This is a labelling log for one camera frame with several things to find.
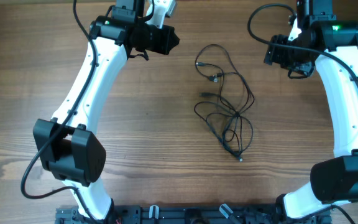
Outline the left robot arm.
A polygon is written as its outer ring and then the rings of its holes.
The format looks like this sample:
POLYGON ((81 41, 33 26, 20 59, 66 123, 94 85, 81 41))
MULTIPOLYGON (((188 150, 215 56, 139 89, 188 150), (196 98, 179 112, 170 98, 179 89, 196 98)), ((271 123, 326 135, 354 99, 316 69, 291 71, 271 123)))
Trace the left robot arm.
POLYGON ((130 58, 166 55, 179 44, 174 28, 164 23, 176 6, 175 0, 117 1, 85 30, 88 49, 73 86, 51 119, 39 119, 33 128, 34 159, 77 202, 58 210, 57 223, 121 222, 101 179, 106 150, 96 138, 99 117, 130 58))

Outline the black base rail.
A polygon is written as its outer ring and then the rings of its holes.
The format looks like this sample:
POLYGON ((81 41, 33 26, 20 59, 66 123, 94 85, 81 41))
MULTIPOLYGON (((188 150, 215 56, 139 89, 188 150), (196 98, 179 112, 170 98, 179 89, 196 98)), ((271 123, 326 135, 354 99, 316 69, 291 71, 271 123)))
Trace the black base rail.
POLYGON ((301 218, 285 218, 282 211, 274 204, 255 204, 220 207, 150 207, 116 206, 112 214, 104 220, 90 219, 79 212, 77 207, 58 208, 55 223, 122 223, 122 224, 171 224, 171 223, 332 223, 329 211, 301 218))

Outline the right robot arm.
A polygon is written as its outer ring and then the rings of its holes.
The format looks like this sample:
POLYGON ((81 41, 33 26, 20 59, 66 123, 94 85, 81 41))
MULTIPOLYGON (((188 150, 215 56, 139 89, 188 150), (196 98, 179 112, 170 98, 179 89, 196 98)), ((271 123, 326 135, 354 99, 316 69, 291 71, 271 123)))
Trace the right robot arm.
POLYGON ((283 196, 287 220, 358 202, 358 22, 340 21, 331 1, 298 1, 289 35, 275 35, 265 63, 278 63, 294 79, 317 72, 334 131, 334 157, 315 164, 310 181, 283 196))

